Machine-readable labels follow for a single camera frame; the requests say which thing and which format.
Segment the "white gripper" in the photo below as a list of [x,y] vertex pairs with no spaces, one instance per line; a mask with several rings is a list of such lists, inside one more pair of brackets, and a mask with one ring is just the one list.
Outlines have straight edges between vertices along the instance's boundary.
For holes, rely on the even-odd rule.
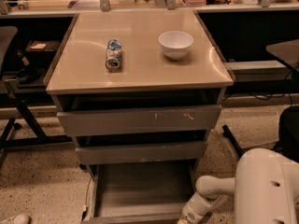
[[208,212],[224,204],[227,199],[227,195],[205,197],[195,192],[182,208],[178,224],[199,224]]

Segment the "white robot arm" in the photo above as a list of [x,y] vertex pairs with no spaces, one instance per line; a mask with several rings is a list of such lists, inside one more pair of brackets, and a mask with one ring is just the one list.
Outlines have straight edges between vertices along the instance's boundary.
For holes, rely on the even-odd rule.
[[299,163],[255,148],[240,158],[234,177],[199,177],[177,224],[199,224],[204,215],[235,197],[235,224],[298,224]]

